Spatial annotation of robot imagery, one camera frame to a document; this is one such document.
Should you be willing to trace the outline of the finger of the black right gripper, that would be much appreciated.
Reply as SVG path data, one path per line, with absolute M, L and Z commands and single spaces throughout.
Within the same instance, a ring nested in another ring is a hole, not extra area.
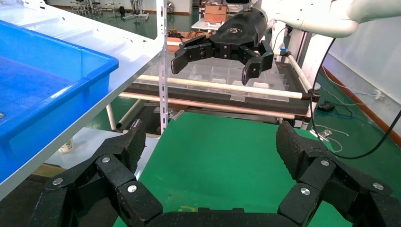
M 256 47 L 240 46 L 240 62 L 242 69 L 242 84 L 245 86 L 250 79 L 256 79 L 273 65 L 274 53 L 270 44 L 262 40 Z
M 213 56 L 213 44 L 205 35 L 185 41 L 179 45 L 171 61 L 171 71 L 178 74 L 188 63 Z

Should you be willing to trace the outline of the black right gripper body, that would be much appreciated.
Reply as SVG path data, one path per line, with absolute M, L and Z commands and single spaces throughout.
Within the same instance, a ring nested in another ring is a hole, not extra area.
M 262 9 L 241 10 L 209 37 L 214 58 L 247 62 L 250 51 L 258 45 L 267 30 L 267 16 Z

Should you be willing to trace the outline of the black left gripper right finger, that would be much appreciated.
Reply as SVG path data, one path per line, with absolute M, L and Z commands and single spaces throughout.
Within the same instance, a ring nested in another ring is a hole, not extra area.
M 341 161 L 320 141 L 300 136 L 288 123 L 278 126 L 276 148 L 295 185 L 278 213 L 306 227 L 322 202 L 355 227 L 398 227 L 401 203 L 392 189 Z

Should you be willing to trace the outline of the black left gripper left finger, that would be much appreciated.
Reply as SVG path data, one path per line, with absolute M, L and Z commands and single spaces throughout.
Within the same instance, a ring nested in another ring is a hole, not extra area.
M 145 140 L 144 123 L 137 119 L 125 134 L 105 139 L 88 160 L 49 179 L 29 225 L 77 227 L 106 198 L 125 225 L 147 226 L 163 207 L 135 176 Z

